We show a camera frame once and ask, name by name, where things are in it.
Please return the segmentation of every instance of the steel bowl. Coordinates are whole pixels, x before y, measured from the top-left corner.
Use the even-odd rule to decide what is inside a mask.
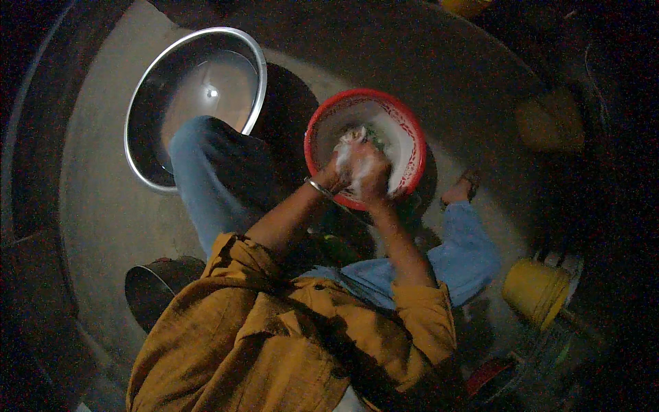
[[[124,148],[133,173],[155,191],[176,193],[167,152],[174,133],[193,117],[212,115],[250,134],[267,81],[263,51],[235,28],[207,28],[170,45],[130,99]]]

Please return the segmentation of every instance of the bangle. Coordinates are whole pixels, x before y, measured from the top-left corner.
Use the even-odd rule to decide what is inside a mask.
[[[321,192],[326,198],[330,200],[334,199],[334,195],[329,190],[325,189],[323,186],[314,182],[310,177],[305,177],[304,182],[309,183],[309,185],[312,185],[317,191]]]

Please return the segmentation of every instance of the yellow jacket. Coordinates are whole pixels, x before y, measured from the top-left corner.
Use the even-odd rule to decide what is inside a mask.
[[[282,281],[244,237],[220,235],[213,256],[146,338],[129,411],[331,411],[349,384],[383,410],[463,394],[446,285],[394,284],[384,314],[330,280]]]

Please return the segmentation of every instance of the foot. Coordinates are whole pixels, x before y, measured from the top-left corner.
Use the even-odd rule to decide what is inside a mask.
[[[464,202],[465,200],[471,202],[476,194],[480,176],[478,171],[466,170],[460,179],[442,195],[442,202],[449,205],[455,202]]]

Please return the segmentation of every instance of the concrete floor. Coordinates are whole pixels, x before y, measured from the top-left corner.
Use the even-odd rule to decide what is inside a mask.
[[[437,170],[425,227],[441,237],[439,194],[466,166],[481,168],[474,205],[503,254],[503,268],[471,307],[476,337],[465,334],[463,342],[486,342],[481,354],[510,346],[517,321],[500,298],[501,285],[512,263],[528,253],[536,181],[513,110],[540,89],[539,80],[480,29],[422,4],[262,3],[217,25],[248,32],[270,63],[296,74],[319,102],[363,86],[397,96],[418,115]],[[203,256],[180,199],[140,184],[123,150],[134,87],[158,54],[189,32],[136,1],[90,67],[69,123],[61,225],[80,325],[123,383],[145,338],[125,301],[126,271],[162,256]]]

